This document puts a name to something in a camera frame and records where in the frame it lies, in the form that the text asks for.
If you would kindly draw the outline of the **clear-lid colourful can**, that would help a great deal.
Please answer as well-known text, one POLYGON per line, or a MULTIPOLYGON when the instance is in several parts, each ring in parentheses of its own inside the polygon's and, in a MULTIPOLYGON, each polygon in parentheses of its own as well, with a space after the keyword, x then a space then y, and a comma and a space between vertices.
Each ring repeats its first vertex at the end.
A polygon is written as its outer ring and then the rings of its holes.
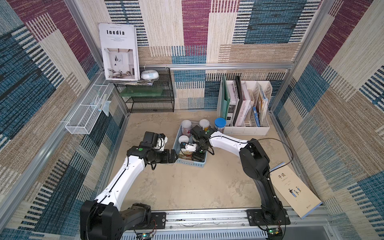
POLYGON ((207 131, 210 128, 210 122, 207 119, 201 119, 199 121, 199 126, 203 129, 203 131, 207 131))

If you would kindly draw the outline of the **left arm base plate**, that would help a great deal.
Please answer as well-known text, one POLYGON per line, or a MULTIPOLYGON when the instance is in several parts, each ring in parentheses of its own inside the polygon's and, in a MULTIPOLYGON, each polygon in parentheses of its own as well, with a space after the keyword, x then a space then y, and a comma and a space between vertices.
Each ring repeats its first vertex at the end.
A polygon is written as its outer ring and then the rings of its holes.
POLYGON ((163 230, 166 227, 167 213, 166 212, 152 212, 148 215, 143 229, 146 230, 163 230))

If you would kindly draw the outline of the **tall white-lid red label can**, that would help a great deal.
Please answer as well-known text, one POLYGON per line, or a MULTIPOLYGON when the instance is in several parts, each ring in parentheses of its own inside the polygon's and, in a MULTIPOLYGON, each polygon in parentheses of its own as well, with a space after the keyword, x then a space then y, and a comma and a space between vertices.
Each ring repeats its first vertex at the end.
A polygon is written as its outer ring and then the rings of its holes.
POLYGON ((190 120, 183 120, 181 126, 182 135, 191 137, 192 122, 190 120))

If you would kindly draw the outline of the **oval fish tin can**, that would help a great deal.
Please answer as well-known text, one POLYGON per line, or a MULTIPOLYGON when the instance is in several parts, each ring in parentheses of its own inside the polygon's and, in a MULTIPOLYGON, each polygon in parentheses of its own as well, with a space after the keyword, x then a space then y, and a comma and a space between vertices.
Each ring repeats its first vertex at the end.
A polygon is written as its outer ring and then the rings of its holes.
POLYGON ((187 151, 186 149, 181 149, 179 152, 179 158, 185 160, 192 160, 193 152, 187 151))

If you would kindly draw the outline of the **small white-lid yellow can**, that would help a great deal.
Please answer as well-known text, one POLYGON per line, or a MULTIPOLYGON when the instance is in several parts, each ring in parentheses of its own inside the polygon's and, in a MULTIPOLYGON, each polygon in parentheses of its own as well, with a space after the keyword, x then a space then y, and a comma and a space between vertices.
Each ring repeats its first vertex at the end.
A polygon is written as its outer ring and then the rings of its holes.
POLYGON ((184 147, 185 145, 190 143, 190 138, 186 135, 182 135, 179 137, 178 142, 180 146, 184 147))

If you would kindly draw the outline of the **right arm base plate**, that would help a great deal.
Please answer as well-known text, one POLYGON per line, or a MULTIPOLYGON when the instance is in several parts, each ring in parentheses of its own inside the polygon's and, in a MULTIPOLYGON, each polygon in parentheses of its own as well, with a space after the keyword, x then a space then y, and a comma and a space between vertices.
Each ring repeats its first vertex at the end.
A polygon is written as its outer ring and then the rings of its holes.
POLYGON ((277 210, 274 215, 262 209, 248 209, 246 214, 250 226, 285 226, 291 224, 286 209, 277 210))

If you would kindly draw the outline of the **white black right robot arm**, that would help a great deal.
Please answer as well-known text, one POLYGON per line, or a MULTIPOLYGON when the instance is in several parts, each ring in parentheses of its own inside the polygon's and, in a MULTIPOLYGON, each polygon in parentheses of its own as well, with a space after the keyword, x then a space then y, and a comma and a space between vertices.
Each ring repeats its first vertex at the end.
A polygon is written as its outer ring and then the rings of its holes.
POLYGON ((206 153, 214 155, 214 149, 219 148, 240 158, 243 171, 255 182, 261 197, 260 209, 247 210, 251 226, 291 223, 271 181, 270 159, 258 140, 240 140, 215 129, 209 128, 204 131, 199 126, 191 129, 191 135, 191 137, 182 136, 179 140, 179 152, 185 156, 200 160, 205 158, 206 153))

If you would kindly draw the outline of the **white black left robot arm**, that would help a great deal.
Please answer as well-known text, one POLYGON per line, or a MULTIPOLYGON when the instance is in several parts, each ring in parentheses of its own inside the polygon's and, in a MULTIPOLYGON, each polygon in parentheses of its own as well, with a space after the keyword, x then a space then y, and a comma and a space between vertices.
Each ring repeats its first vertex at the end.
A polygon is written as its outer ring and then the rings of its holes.
POLYGON ((149 229, 154 225, 149 205, 136 203, 122 210, 122 203, 135 179, 150 166, 173 164, 175 150, 165 149, 168 139, 164 134, 145 132, 138 146, 127 151, 118 173, 93 201, 85 201, 80 210, 80 238, 82 240, 119 240, 126 230, 149 229))

